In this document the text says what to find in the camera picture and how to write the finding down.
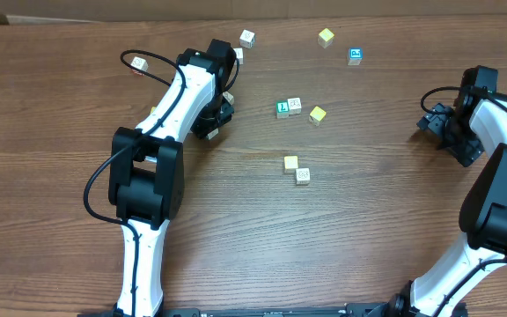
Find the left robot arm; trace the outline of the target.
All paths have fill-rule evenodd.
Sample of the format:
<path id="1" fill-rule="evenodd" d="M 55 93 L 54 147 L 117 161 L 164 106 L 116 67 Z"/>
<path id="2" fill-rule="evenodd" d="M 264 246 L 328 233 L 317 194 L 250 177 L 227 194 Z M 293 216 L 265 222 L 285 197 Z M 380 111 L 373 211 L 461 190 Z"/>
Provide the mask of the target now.
<path id="1" fill-rule="evenodd" d="M 174 62 L 176 73 L 155 110 L 135 129 L 112 140 L 108 200 L 124 239 L 121 295 L 113 316 L 159 316 L 163 310 L 162 257 L 169 223 L 184 196 L 183 143 L 188 133 L 211 138 L 228 123 L 239 60 L 231 44 L 213 40 Z"/>

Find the red U wooden block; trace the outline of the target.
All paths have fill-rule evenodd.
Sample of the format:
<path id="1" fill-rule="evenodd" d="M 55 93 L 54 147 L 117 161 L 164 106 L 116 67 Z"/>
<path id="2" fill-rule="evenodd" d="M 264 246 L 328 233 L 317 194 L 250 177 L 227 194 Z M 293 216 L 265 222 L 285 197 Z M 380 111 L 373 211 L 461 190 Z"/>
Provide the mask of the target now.
<path id="1" fill-rule="evenodd" d="M 135 56 L 133 58 L 130 66 L 132 67 L 132 71 L 139 76 L 143 76 L 143 73 L 146 72 L 149 68 L 147 61 L 138 56 Z"/>

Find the blue top turtle block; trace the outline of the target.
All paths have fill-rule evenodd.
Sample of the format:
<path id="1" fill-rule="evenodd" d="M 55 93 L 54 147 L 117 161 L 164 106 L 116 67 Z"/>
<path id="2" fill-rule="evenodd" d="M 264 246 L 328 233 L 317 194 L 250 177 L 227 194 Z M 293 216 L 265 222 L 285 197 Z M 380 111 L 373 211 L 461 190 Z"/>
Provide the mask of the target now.
<path id="1" fill-rule="evenodd" d="M 363 50 L 361 48 L 351 48 L 348 53 L 348 65 L 359 65 L 363 60 Z"/>

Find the brown cardboard backdrop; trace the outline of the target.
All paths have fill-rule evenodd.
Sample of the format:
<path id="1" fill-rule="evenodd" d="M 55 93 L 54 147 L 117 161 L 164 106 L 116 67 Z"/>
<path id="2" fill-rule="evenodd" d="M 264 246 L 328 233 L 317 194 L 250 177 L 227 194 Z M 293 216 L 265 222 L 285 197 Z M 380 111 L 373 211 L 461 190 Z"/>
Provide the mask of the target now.
<path id="1" fill-rule="evenodd" d="M 507 14 L 507 0 L 0 0 L 0 24 L 482 14 Z"/>

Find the ice cream wooden block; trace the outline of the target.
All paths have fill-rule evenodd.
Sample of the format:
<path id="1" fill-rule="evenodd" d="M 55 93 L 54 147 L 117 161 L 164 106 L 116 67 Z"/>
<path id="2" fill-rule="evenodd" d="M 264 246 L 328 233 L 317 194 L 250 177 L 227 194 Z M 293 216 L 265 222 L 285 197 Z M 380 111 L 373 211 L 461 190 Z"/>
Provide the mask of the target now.
<path id="1" fill-rule="evenodd" d="M 244 52 L 242 48 L 235 48 L 234 49 L 236 58 L 239 62 L 239 65 L 242 66 L 244 64 Z"/>

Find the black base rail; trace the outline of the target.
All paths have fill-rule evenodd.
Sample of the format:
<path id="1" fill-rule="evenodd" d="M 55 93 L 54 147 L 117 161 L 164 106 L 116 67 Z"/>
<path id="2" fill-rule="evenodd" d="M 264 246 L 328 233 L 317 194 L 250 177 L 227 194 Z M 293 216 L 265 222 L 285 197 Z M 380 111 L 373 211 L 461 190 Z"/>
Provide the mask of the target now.
<path id="1" fill-rule="evenodd" d="M 197 308 L 163 309 L 157 317 L 380 317 L 394 316 L 387 303 L 347 304 L 337 307 L 305 307 L 261 310 L 200 311 Z"/>

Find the green L wooden block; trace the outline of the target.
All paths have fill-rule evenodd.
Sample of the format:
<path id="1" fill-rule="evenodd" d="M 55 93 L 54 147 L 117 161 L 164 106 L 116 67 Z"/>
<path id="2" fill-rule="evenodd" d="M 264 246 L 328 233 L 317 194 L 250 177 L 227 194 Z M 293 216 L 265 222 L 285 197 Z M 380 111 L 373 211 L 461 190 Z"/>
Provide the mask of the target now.
<path id="1" fill-rule="evenodd" d="M 284 119 L 290 115 L 289 104 L 286 100 L 280 100 L 276 102 L 276 118 Z"/>

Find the yellow S wooden block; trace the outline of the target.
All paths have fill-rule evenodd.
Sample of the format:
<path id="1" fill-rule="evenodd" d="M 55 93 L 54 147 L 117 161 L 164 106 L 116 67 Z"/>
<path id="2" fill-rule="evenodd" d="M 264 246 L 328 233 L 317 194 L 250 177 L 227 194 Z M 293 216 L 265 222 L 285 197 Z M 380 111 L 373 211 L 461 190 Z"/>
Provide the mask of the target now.
<path id="1" fill-rule="evenodd" d="M 298 156 L 285 156 L 283 158 L 283 171 L 285 173 L 295 173 L 298 168 Z"/>

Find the engraved plain wooden block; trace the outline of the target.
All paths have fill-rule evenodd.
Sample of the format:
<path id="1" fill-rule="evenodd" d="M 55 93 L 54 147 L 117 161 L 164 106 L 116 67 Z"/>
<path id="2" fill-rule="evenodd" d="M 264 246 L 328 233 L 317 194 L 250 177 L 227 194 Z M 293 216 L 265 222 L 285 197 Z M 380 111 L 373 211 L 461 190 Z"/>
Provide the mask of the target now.
<path id="1" fill-rule="evenodd" d="M 309 168 L 297 168 L 295 171 L 296 184 L 308 185 L 311 181 L 311 173 Z"/>

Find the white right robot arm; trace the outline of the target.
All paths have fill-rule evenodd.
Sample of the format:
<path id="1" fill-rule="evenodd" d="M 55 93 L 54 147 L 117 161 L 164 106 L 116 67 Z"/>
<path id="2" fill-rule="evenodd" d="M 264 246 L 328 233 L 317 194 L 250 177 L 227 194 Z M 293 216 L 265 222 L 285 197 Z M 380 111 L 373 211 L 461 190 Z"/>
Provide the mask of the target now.
<path id="1" fill-rule="evenodd" d="M 457 240 L 428 272 L 371 315 L 465 316 L 463 298 L 507 265 L 507 94 L 498 92 L 497 79 L 493 68 L 465 70 L 453 105 L 425 109 L 417 123 L 462 166 L 482 154 L 489 160 L 461 205 Z"/>

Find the red C wooden block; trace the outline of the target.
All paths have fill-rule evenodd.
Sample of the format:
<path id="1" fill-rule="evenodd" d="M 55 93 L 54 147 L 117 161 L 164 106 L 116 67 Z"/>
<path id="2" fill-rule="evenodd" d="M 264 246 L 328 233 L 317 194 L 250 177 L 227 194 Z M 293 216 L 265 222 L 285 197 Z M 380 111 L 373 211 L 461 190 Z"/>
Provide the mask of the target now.
<path id="1" fill-rule="evenodd" d="M 232 106 L 235 102 L 234 96 L 229 92 L 224 92 L 223 97 Z"/>

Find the dark green J wooden block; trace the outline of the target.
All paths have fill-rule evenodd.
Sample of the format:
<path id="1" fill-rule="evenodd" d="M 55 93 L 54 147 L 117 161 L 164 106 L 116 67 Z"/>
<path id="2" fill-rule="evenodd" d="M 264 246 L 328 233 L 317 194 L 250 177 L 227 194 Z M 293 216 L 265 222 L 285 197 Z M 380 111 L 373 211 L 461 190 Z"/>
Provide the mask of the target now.
<path id="1" fill-rule="evenodd" d="M 239 43 L 241 47 L 251 49 L 255 43 L 255 33 L 245 29 L 239 37 Z"/>

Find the yellow top far block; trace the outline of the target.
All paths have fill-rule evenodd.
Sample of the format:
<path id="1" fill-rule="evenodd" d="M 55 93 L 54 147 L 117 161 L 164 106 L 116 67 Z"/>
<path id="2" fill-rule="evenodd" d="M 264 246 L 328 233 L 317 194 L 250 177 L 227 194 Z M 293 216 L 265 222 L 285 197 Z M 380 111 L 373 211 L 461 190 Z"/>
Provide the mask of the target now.
<path id="1" fill-rule="evenodd" d="M 327 48 L 329 47 L 334 41 L 334 33 L 328 29 L 324 28 L 322 31 L 318 34 L 318 43 L 321 47 Z"/>

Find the yellow top duck block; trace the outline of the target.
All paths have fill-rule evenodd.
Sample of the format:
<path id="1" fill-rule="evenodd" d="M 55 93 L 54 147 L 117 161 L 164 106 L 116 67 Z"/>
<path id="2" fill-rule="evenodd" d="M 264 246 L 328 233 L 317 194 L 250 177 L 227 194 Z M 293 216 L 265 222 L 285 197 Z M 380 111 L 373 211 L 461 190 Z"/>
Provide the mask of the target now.
<path id="1" fill-rule="evenodd" d="M 326 115 L 327 115 L 327 112 L 324 109 L 322 109 L 319 106 L 315 106 L 313 108 L 313 110 L 309 113 L 309 121 L 313 125 L 319 126 L 321 124 L 321 122 L 324 120 L 324 118 L 326 117 Z"/>

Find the red bird yellow block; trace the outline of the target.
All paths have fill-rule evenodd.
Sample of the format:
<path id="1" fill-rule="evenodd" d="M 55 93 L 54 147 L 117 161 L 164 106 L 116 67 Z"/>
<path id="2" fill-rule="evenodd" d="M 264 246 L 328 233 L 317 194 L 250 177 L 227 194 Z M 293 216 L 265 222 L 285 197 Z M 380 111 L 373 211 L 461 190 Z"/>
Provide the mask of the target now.
<path id="1" fill-rule="evenodd" d="M 212 140 L 215 136 L 217 136 L 219 133 L 219 129 L 214 129 L 212 130 L 208 135 L 207 135 L 207 139 L 208 140 Z"/>

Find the plain I wooden block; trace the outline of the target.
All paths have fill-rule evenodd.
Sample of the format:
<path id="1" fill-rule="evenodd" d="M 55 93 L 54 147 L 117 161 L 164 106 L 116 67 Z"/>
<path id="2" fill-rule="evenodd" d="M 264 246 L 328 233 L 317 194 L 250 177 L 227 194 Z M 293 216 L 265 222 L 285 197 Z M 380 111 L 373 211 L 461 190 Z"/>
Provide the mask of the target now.
<path id="1" fill-rule="evenodd" d="M 287 99 L 290 115 L 302 112 L 302 103 L 299 97 Z"/>

